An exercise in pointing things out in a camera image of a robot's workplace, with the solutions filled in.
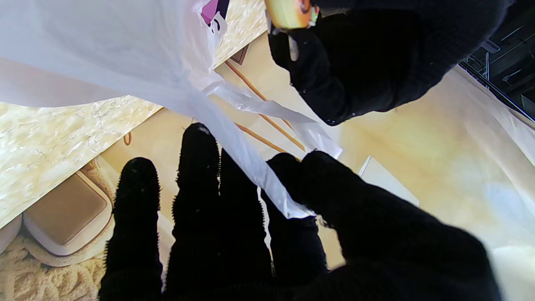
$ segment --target gloved hand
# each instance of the gloved hand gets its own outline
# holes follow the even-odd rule
[[[320,11],[349,11],[310,29],[271,30],[271,55],[314,113],[338,125],[422,97],[497,28],[505,2],[316,0]],[[299,52],[293,60],[288,36]]]
[[[125,165],[100,300],[174,300],[235,284],[271,284],[257,187],[224,150],[220,159],[215,138],[200,123],[188,127],[182,137],[177,184],[172,209],[176,243],[162,295],[156,168],[144,158]]]

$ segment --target black knit glove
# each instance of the black knit glove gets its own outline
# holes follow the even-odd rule
[[[100,300],[175,300],[221,287],[271,285],[257,187],[224,150],[219,155],[215,138],[200,123],[182,136],[177,184],[172,209],[176,242],[162,294],[156,168],[145,158],[132,159],[123,168]]]

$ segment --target glove finger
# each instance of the glove finger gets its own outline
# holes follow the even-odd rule
[[[150,160],[135,158],[126,163],[113,209],[113,236],[106,246],[102,300],[115,299],[131,291],[131,285],[141,283],[142,289],[136,296],[159,295],[162,288],[157,231],[159,191],[156,168]]]

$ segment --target beige cushion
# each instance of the beige cushion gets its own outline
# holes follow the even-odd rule
[[[24,212],[24,224],[32,236],[60,256],[84,247],[110,218],[109,198],[79,171]]]

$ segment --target yellow object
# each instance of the yellow object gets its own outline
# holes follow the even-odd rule
[[[316,23],[319,9],[310,0],[265,0],[271,21],[278,28],[307,28]]]

